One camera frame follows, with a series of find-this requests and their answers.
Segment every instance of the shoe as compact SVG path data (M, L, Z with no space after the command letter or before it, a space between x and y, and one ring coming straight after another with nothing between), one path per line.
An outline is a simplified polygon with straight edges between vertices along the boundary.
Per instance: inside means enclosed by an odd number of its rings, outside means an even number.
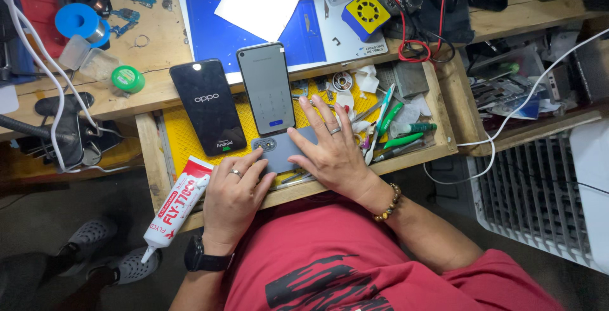
M72 276L87 265L93 253L102 248L116 235L118 227L112 220L100 217L82 224L59 249L57 255L73 254L76 263L59 276Z
M107 258L107 263L98 265L88 271L87 280L91 273L100 267L108 267L113 270L114 281L112 285L130 284L149 276L160 266L161 254L157 250L150 256L148 262L142 263L142 256L144 256L147 248L146 246L135 249L123 257Z

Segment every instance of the red t-shirt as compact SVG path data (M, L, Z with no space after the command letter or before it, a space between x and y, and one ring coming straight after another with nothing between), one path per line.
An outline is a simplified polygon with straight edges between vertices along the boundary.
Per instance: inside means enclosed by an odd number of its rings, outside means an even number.
M302 199L260 218L229 269L225 310L562 310L501 251L438 276L346 198Z

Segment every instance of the yellow mat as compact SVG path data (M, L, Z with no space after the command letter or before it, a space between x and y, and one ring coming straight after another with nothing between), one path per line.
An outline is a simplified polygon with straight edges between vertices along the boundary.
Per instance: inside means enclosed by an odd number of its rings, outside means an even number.
M295 89L294 93L300 93L301 90ZM312 79L309 79L309 94L308 97L311 98L313 94L317 93L320 95L324 101L328 102L328 96L326 92L323 91L319 93L317 91L317 86ZM377 97L373 93L365 93L366 99L360 97L360 90L357 87L357 84L354 84L351 89L351 93L353 94L353 98L355 101L354 109L358 113L365 112L371 106L377 103ZM250 153L252 149L249 144L254 138L260 137L258 134L258 130L256 129L256 124L254 123L254 117L252 115L252 110L250 108L249 103L247 102L246 96L235 96L235 105L237 106L237 112L239 113L239 118L241 120L241 126L243 127L243 131L246 135L246 140L248 146L242 150L234 151L226 155L219 155L214 157L207 157L203 152L203 148L201 147L201 143L197 138L197 134L194 132L194 128L190 119L188 119L188 114L183 106L170 107L163 110L163 118L165 120L165 127L167 128L167 137L169 139L169 146L171 147L171 154L174 159L174 167L175 172L179 175L184 167L187 164L188 157L190 155L194 157L198 157L199 159L206 161L212 165L217 165L222 161L223 158L227 156L244 156L247 153ZM294 106L294 112L296 114L296 128L303 128L309 125L309 121L305 117L305 113L300 108L298 101L292 100ZM367 121L374 121L379 116L379 109L368 115L365 118ZM293 175L293 171L284 173L282 175L278 175L275 183L278 181L285 179Z

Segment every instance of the red wire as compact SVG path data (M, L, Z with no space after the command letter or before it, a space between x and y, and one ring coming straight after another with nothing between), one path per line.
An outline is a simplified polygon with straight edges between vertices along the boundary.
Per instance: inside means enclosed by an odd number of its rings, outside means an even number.
M442 36L442 24L444 23L444 5L446 3L446 0L442 0L442 6L440 7L440 31L438 31L438 35ZM435 53L434 53L434 57L436 55L438 55L438 52L440 51L440 47L442 47L442 40L438 39L438 48L436 49Z
M398 5L400 5L399 0L394 0ZM402 11L400 11L400 15L402 16L402 43L400 44L400 46L398 47L398 58L402 61L406 61L406 62L425 62L428 61L431 58L431 49L429 48L429 46L424 43L421 42L419 40L406 40L406 19L404 18L404 13ZM408 58L408 57L404 57L404 55L402 55L402 51L404 49L404 46L407 43L417 43L423 46L423 48L425 48L425 50L427 50L427 57L425 58Z

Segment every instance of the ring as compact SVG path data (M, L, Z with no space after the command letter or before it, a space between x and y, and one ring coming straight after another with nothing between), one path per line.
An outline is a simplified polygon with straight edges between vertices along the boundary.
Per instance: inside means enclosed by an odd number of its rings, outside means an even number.
M238 171L237 169L231 169L231 170L230 170L230 173L234 173L234 174L238 175L238 176L239 176L239 178L243 178L243 175L242 175L242 174L241 174L241 172L240 172L240 171Z
M330 135L336 134L336 133L337 133L337 132L339 132L339 131L340 131L340 127L338 127L338 128L336 128L336 129L334 129L334 130L330 131Z

